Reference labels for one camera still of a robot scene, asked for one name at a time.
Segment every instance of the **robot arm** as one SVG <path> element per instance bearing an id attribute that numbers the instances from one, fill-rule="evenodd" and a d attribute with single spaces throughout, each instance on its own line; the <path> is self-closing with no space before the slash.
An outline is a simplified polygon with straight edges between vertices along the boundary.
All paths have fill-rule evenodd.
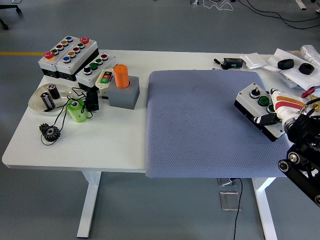
<path id="1" fill-rule="evenodd" d="M 320 116 L 312 116 L 308 106 L 320 98 L 303 103 L 302 98 L 271 90 L 271 99 L 283 129 L 293 143 L 279 169 L 320 207 Z"/>

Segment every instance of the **small switch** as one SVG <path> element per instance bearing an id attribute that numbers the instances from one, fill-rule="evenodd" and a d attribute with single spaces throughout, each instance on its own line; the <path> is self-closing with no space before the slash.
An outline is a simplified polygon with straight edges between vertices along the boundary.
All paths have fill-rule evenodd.
<path id="1" fill-rule="evenodd" d="M 257 99 L 260 97 L 260 91 L 257 87 L 250 92 L 250 97 L 253 99 Z"/>

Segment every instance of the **black rubber cap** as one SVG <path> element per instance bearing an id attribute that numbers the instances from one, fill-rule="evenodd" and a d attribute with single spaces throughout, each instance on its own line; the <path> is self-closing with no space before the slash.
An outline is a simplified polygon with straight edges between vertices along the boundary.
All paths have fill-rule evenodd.
<path id="1" fill-rule="evenodd" d="M 293 59 L 284 59 L 278 62 L 278 69 L 287 70 L 292 69 L 295 63 Z"/>

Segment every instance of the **white table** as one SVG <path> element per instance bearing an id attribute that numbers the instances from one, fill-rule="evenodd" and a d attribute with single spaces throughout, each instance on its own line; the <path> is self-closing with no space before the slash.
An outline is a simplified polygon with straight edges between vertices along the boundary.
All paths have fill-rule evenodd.
<path id="1" fill-rule="evenodd" d="M 101 172 L 144 173 L 146 166 L 146 119 L 149 75 L 160 70 L 211 70 L 220 69 L 213 59 L 239 58 L 240 54 L 154 52 L 102 50 L 116 56 L 119 64 L 128 67 L 130 76 L 139 77 L 140 95 L 135 109 L 109 106 L 100 98 L 99 110 L 92 119 L 77 123 L 67 115 L 60 138 L 51 146 L 41 143 L 39 125 L 53 124 L 54 116 L 42 115 L 27 108 L 19 123 L 2 161 L 9 168 L 82 171 L 88 181 L 77 236 L 89 236 Z M 244 65 L 241 69 L 249 71 Z M 267 89 L 277 88 L 292 94 L 301 90 L 288 88 L 285 83 L 265 69 L 254 69 Z M 64 84 L 77 87 L 76 82 L 44 76 L 44 84 Z M 60 128 L 62 117 L 57 122 Z M 252 179 L 260 211 L 265 239 L 277 239 L 265 188 L 274 178 Z"/>

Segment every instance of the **black gear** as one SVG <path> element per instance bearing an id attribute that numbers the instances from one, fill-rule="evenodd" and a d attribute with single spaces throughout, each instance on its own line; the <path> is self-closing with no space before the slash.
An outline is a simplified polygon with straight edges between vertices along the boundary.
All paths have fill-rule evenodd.
<path id="1" fill-rule="evenodd" d="M 39 126 L 39 129 L 42 133 L 44 133 L 50 126 L 47 124 L 47 123 L 42 123 L 40 126 Z"/>
<path id="2" fill-rule="evenodd" d="M 55 142 L 60 137 L 60 130 L 56 126 L 50 126 L 42 134 L 48 142 Z"/>

